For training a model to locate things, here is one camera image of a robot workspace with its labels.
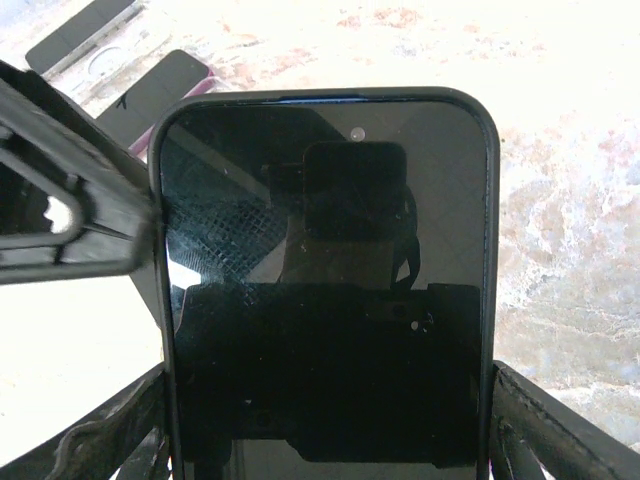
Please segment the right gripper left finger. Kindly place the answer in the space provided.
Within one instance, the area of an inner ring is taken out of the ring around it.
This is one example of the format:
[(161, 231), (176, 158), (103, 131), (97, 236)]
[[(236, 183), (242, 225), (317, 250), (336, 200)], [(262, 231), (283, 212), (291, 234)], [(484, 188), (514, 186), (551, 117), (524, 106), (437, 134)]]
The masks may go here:
[(168, 479), (161, 364), (14, 460), (16, 479)]

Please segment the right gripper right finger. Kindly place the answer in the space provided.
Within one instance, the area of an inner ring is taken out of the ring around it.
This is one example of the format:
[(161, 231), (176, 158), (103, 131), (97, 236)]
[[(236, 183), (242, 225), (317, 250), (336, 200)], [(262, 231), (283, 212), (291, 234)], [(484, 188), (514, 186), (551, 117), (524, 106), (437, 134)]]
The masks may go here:
[(639, 454), (496, 361), (489, 440), (495, 479), (637, 479)]

